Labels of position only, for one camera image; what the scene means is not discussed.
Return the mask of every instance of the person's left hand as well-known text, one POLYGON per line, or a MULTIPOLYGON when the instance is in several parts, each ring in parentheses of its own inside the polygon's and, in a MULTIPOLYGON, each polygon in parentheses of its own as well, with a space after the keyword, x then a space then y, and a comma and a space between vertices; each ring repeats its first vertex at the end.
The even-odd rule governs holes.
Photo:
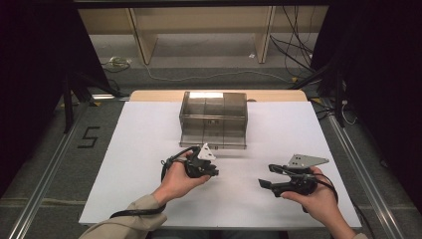
MULTIPOLYGON (((186 152, 181 156, 190 155, 192 152, 186 152)), ((204 184, 210 179, 209 175, 203 175, 199 178, 190 178, 185 171, 182 162, 174 161, 167 170, 161 185, 152 193, 160 206, 168 201, 186 195, 190 190, 198 185, 204 184)))

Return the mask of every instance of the metal rail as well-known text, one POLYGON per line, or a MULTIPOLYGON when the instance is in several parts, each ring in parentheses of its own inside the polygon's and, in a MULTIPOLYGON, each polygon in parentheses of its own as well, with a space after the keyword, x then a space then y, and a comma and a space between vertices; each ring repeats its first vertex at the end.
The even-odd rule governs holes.
POLYGON ((51 182, 56 175, 57 169, 59 168, 66 151, 69 147, 70 141, 74 137, 75 129, 78 126, 79 121, 81 120, 82 115, 87 110, 89 103, 80 103, 78 106, 78 111, 76 113, 77 119, 75 123, 70 128, 68 133, 63 135, 59 146, 57 147, 53 157, 50 160, 49 165, 47 166, 46 170, 44 171, 43 176, 40 179, 36 189, 34 190, 32 196, 28 200, 25 208, 22 210, 20 216, 15 222, 11 233, 9 235, 9 239, 18 239, 24 238, 31 223, 37 214, 38 208, 40 207, 42 200, 50 187, 51 182))
MULTIPOLYGON (((331 103, 327 99, 322 99, 322 101, 325 103, 326 106, 332 107, 331 103)), ((401 232, 399 225, 396 219, 394 218, 394 215, 388 208, 384 198, 382 197, 375 182, 370 176, 370 173, 366 170, 362 158, 359 156, 353 143, 348 137, 347 131, 344 127, 340 127, 335 117, 329 117, 329 121, 335 131, 335 134, 341 142, 344 151, 346 152, 347 157, 351 162, 354 172, 356 173, 357 178, 366 193, 366 196, 372 204, 372 207, 376 215, 378 216, 378 219, 382 227, 384 228, 384 231, 387 234, 388 238, 404 238, 403 233, 401 232)))

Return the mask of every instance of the person's right hand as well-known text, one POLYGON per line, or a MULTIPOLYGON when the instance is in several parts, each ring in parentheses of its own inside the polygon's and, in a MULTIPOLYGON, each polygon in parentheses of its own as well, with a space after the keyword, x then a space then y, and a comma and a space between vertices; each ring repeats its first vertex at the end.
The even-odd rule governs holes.
MULTIPOLYGON (((311 167, 311 171, 313 174, 322 174, 322 171, 315 166, 311 167)), ((316 179, 329 184, 324 176, 317 175, 316 179)), ((311 217, 320 221, 322 224, 324 224, 323 222, 328 217, 340 214, 334 193, 322 184, 318 184, 316 190, 311 195, 305 196, 292 191, 286 191, 281 196, 300 203, 311 217)))
MULTIPOLYGON (((311 167, 311 171, 313 174, 322 174, 322 171, 315 166, 311 167)), ((317 175, 316 179, 329 184, 324 176, 317 175)), ((356 235, 341 215, 334 193, 328 187, 319 183, 316 190, 310 195, 286 191, 281 196, 300 203, 311 217, 321 222, 329 230, 333 238, 349 239, 356 235)))

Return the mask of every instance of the sleeve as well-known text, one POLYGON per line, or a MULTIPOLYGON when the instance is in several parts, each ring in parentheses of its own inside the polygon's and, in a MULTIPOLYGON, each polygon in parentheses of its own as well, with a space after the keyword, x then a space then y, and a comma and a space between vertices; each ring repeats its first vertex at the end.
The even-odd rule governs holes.
POLYGON ((359 233, 353 237, 353 239, 368 239, 365 234, 359 233))
MULTIPOLYGON (((152 195, 145 195, 130 203, 128 210, 158 208, 158 202, 152 195)), ((80 239, 92 238, 145 238, 148 231, 153 231, 167 220, 162 214, 150 216, 122 216, 100 222, 89 228, 80 239)))

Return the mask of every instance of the black controller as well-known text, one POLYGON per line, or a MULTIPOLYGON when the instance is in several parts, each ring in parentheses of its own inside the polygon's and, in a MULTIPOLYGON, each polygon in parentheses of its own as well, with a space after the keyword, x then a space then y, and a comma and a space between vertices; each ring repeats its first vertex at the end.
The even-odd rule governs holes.
POLYGON ((283 183, 272 183, 270 181, 258 179, 261 187, 272 190, 276 197, 280 197, 280 194, 285 191, 294 191, 302 195, 309 195, 317 188, 316 178, 312 175, 309 168, 289 169, 285 165, 279 166, 275 164, 270 164, 269 168, 272 172, 285 174, 291 178, 290 182, 283 183))
POLYGON ((186 148, 185 150, 179 152, 175 156, 168 158, 165 163, 163 163, 163 170, 164 168, 170 168, 171 164, 174 161, 182 162, 185 166, 186 174, 191 178, 201 177, 202 175, 210 175, 210 176, 217 176, 219 170, 216 169, 217 166, 211 164, 211 160, 203 159, 201 155, 212 155, 212 152, 209 151, 208 146, 204 145, 200 146, 191 146, 186 148), (179 156, 188 151, 192 150, 192 154, 188 155, 186 158, 180 158, 179 156))

